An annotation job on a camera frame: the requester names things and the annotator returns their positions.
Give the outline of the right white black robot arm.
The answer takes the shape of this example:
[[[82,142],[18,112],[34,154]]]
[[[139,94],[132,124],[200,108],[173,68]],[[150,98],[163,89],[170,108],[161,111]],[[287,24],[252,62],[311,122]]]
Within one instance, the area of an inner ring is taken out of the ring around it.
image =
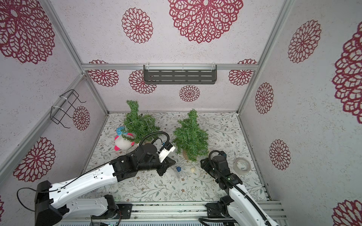
[[[216,203],[207,203],[207,218],[199,218],[204,226],[209,223],[223,223],[224,226],[277,226],[273,220],[250,196],[242,180],[231,173],[226,159],[226,153],[214,150],[200,161],[204,169],[226,196]]]

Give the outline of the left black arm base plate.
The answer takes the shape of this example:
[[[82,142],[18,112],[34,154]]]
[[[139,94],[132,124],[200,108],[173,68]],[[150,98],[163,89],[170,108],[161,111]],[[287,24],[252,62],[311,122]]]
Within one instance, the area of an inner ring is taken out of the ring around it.
[[[130,219],[132,213],[132,204],[117,204],[116,209],[109,209],[100,216],[91,215],[92,220],[96,219]]]

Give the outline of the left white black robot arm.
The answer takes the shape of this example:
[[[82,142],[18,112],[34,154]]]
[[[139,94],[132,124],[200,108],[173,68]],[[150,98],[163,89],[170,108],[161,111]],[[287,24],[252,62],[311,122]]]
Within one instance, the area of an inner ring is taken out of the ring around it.
[[[174,150],[175,147],[169,142],[160,151],[147,143],[78,178],[54,184],[47,180],[39,183],[35,195],[35,225],[53,226],[66,217],[83,213],[100,219],[114,217],[119,208],[113,196],[105,195],[100,199],[79,197],[135,177],[141,170],[156,170],[159,176],[163,176],[169,167],[176,164],[168,156]]]

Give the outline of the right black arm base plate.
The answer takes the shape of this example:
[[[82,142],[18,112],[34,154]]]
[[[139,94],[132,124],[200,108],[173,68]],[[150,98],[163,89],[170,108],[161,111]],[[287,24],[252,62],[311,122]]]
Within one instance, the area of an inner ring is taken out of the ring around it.
[[[221,202],[210,202],[205,205],[208,218],[228,218],[227,207]]]

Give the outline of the small green christmas tree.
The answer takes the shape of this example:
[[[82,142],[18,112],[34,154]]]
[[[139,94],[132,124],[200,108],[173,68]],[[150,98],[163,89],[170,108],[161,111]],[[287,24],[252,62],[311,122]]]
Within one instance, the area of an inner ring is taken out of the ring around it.
[[[156,119],[151,115],[139,114],[139,104],[135,100],[127,100],[131,111],[126,114],[123,125],[125,135],[122,137],[130,142],[140,143],[145,136],[160,131]]]
[[[185,153],[188,160],[195,162],[201,156],[206,156],[208,150],[208,133],[200,128],[198,112],[192,109],[187,118],[178,120],[179,127],[173,132],[173,143],[177,154]]]

